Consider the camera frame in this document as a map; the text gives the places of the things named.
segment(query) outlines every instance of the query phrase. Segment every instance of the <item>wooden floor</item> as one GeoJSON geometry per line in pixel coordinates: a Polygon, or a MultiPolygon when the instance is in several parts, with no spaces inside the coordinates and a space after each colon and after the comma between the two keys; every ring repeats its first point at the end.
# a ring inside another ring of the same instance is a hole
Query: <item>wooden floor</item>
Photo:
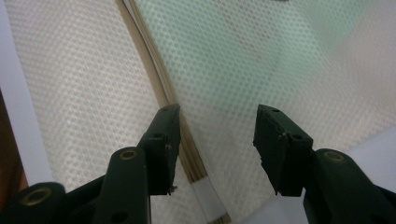
{"type": "Polygon", "coordinates": [[[0,210],[11,197],[26,187],[21,158],[0,92],[0,210]]]}

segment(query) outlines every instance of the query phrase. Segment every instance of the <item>dark object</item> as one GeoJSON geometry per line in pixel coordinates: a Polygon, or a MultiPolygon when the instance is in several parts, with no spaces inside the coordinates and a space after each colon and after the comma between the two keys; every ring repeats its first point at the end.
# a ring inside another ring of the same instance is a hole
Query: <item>dark object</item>
{"type": "Polygon", "coordinates": [[[33,185],[8,203],[0,223],[150,223],[149,196],[175,188],[179,109],[160,109],[137,147],[113,153],[106,175],[67,194],[58,183],[33,185]]]}
{"type": "Polygon", "coordinates": [[[396,194],[374,185],[346,154],[313,140],[276,108],[259,105],[254,146],[275,192],[301,196],[309,223],[396,223],[396,194]]]}

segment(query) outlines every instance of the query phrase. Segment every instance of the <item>brown wooden surface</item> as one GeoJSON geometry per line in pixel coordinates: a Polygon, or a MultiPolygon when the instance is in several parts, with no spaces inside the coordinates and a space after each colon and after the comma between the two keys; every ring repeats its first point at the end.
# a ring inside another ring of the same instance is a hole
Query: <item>brown wooden surface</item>
{"type": "Polygon", "coordinates": [[[0,92],[0,210],[12,196],[26,187],[21,158],[0,92]]]}

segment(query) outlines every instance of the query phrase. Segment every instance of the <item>dotted pattern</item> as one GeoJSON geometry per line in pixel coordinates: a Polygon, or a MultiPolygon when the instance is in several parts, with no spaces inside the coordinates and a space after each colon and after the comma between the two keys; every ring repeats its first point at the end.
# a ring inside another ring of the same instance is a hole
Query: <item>dotted pattern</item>
{"type": "MultiPolygon", "coordinates": [[[[75,189],[136,146],[159,109],[113,1],[6,1],[50,168],[75,189]]],[[[152,198],[154,223],[205,223],[180,163],[172,197],[152,198]]]]}
{"type": "Polygon", "coordinates": [[[371,1],[136,3],[233,221],[274,195],[252,145],[258,104],[284,111],[314,148],[345,151],[396,123],[396,49],[360,54],[378,34],[371,1]]]}

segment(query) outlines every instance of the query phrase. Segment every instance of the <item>textured fabric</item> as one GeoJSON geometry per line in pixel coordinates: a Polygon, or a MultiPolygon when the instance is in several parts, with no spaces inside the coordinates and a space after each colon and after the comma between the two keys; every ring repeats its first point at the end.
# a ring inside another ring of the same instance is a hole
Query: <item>textured fabric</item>
{"type": "MultiPolygon", "coordinates": [[[[6,6],[53,177],[74,189],[137,145],[159,109],[149,78],[114,2],[6,6]]],[[[151,197],[153,223],[205,223],[179,162],[176,174],[171,197],[151,197]]]]}
{"type": "Polygon", "coordinates": [[[394,17],[376,20],[374,1],[136,3],[233,221],[274,194],[251,143],[258,104],[314,148],[345,151],[395,124],[394,17]]]}

